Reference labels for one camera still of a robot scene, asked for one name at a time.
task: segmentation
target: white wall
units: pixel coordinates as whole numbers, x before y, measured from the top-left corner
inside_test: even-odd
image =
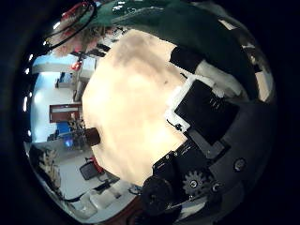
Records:
[[[73,103],[70,89],[54,87],[59,76],[58,72],[43,72],[37,78],[30,114],[33,143],[46,142],[47,137],[56,130],[56,124],[49,122],[49,106]]]

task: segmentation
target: table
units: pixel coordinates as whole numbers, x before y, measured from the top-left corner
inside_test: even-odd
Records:
[[[142,186],[152,165],[186,137],[163,114],[176,86],[185,78],[169,63],[175,46],[130,30],[98,65],[82,96],[87,128],[97,128],[93,146],[105,170]]]

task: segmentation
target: black gear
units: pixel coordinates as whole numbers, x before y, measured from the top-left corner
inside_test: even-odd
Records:
[[[211,179],[204,172],[189,172],[185,178],[183,189],[188,196],[197,197],[210,189]]]

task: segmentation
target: green cloth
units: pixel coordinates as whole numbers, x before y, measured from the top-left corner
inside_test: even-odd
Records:
[[[247,55],[231,32],[205,9],[179,0],[112,1],[98,9],[97,17],[89,24],[95,25],[128,26],[188,48],[232,74],[250,98],[258,96],[256,77]]]

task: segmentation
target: cable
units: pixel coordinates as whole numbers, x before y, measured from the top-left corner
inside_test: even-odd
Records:
[[[76,32],[74,32],[72,35],[70,35],[69,37],[67,37],[66,39],[62,40],[61,42],[59,42],[58,44],[55,44],[51,47],[49,47],[48,49],[46,49],[44,51],[44,53],[47,53],[63,44],[65,44],[67,41],[69,41],[70,39],[72,39],[73,37],[75,37],[77,34],[79,34],[93,19],[94,17],[97,15],[97,6],[96,3],[93,0],[87,0],[87,2],[90,4],[90,6],[93,7],[93,12],[92,15],[90,16],[90,18],[88,19],[88,21],[81,27],[79,28]]]
[[[72,24],[70,24],[69,26],[66,26],[65,28],[63,28],[63,29],[61,29],[61,30],[59,30],[59,31],[57,31],[57,32],[54,32],[54,33],[52,33],[52,34],[50,34],[50,35],[48,35],[48,36],[45,36],[44,39],[53,37],[53,36],[55,36],[55,35],[58,35],[58,34],[64,32],[64,31],[68,30],[71,26],[73,26],[76,22],[78,22],[78,21],[85,15],[85,13],[88,11],[88,9],[89,9],[90,6],[91,6],[91,5],[87,6],[87,7],[86,7],[86,10],[83,12],[83,14],[80,15],[78,18],[76,18],[76,20],[75,20]]]

